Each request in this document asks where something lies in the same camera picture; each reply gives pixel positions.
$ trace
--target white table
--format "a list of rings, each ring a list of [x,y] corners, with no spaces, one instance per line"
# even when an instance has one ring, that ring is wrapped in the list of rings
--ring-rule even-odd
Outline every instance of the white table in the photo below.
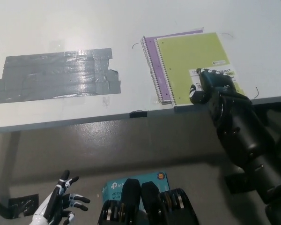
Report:
[[[173,113],[132,46],[201,27],[221,33],[241,87],[251,99],[259,90],[255,104],[281,101],[280,0],[1,0],[0,78],[6,56],[112,48],[121,94],[0,104],[0,132]]]

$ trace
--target purple notebook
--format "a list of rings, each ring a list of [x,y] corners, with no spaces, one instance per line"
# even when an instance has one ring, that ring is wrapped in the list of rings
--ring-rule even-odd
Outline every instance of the purple notebook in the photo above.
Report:
[[[189,32],[183,32],[178,34],[157,36],[157,37],[143,37],[141,39],[141,45],[143,47],[148,65],[150,67],[150,73],[155,85],[158,99],[163,105],[170,104],[171,101],[170,101],[169,91],[163,75],[163,70],[158,58],[158,53],[155,47],[154,40],[163,37],[171,37],[171,36],[178,36],[178,35],[185,35],[185,34],[197,34],[197,33],[203,33],[203,29],[192,30]]]

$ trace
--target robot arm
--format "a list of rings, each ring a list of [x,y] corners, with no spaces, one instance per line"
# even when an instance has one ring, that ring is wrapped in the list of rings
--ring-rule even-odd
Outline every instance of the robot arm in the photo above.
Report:
[[[197,69],[202,90],[190,89],[193,104],[209,104],[218,138],[228,157],[241,167],[265,204],[272,224],[281,224],[281,159],[275,142],[254,112],[251,101],[236,92],[230,76]]]
[[[58,225],[62,218],[67,218],[64,222],[64,225],[67,225],[72,222],[75,215],[65,209],[76,207],[83,211],[88,210],[86,206],[77,201],[90,203],[89,199],[77,194],[65,194],[69,187],[79,179],[79,177],[69,179],[69,175],[68,170],[64,171],[53,192],[48,195],[33,215],[30,225]]]

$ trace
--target green notebook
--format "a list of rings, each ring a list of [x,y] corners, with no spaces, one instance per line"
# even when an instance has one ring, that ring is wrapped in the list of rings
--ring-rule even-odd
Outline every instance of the green notebook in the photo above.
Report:
[[[237,91],[243,93],[216,33],[158,38],[155,45],[174,106],[191,105],[190,86],[195,84],[197,89],[201,88],[197,68],[226,72],[232,76]]]

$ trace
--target gray floor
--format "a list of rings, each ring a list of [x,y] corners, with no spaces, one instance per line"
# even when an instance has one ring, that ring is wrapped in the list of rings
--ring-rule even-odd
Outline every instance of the gray floor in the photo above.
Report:
[[[272,113],[271,133],[281,131]],[[237,170],[220,146],[207,113],[99,122],[0,134],[0,200],[39,194],[44,200],[62,171],[81,179],[71,192],[91,199],[76,225],[96,224],[101,190],[111,179],[165,170],[171,188],[183,188],[201,224],[269,224],[256,192],[230,195],[223,176]],[[0,218],[0,225],[31,217]]]

